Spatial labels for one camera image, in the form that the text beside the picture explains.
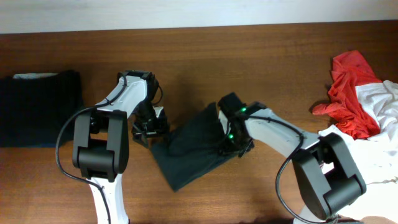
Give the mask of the dark green t-shirt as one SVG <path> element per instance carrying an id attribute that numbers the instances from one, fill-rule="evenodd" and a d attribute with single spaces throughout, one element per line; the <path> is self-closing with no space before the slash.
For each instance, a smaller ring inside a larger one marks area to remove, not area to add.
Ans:
<path id="1" fill-rule="evenodd" d="M 153 144 L 150 151 L 170 188 L 176 192 L 238 155 L 227 140 L 216 103 L 210 103 L 169 133 L 167 142 Z"/>

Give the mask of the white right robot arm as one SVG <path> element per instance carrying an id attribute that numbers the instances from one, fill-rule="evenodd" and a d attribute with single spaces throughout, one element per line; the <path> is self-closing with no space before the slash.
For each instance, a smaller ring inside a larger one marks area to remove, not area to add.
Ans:
<path id="1" fill-rule="evenodd" d="M 244 104 L 235 93 L 218 102 L 219 119 L 226 135 L 222 155 L 245 155 L 258 140 L 285 156 L 275 178 L 275 191 L 283 206 L 280 178 L 288 163 L 294 168 L 301 198 L 309 210 L 301 223 L 337 223 L 338 212 L 366 193 L 365 181 L 342 137 L 320 136 L 278 117 L 260 102 Z"/>

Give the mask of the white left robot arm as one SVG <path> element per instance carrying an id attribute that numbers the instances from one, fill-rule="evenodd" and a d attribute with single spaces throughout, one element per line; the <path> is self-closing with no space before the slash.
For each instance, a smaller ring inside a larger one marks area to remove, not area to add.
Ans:
<path id="1" fill-rule="evenodd" d="M 161 91 L 152 72 L 126 70 L 103 101 L 75 118 L 72 162 L 90 186 L 98 223 L 130 222 L 122 187 L 129 142 L 148 147 L 150 138 L 169 132 L 163 107 L 153 101 Z"/>

